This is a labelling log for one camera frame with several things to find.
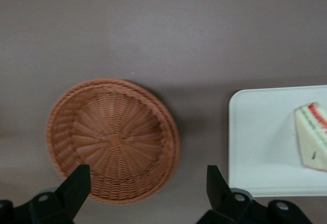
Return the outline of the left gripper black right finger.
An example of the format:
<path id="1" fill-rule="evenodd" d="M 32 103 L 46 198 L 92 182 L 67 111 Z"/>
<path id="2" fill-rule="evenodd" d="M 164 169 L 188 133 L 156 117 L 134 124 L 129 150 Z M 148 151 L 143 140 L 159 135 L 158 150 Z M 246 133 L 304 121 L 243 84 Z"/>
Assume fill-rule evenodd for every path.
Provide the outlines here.
<path id="1" fill-rule="evenodd" d="M 211 204 L 197 223 L 268 223 L 267 208 L 245 190 L 232 190 L 215 165 L 207 167 L 206 192 Z"/>

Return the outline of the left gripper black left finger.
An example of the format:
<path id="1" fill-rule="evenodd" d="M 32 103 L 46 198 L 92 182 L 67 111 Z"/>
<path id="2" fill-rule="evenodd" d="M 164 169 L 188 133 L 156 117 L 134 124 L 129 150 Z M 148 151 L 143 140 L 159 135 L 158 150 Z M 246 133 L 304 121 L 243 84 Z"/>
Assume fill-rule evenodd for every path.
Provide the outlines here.
<path id="1" fill-rule="evenodd" d="M 29 202 L 32 223 L 73 223 L 91 191 L 90 167 L 79 165 L 53 192 Z"/>

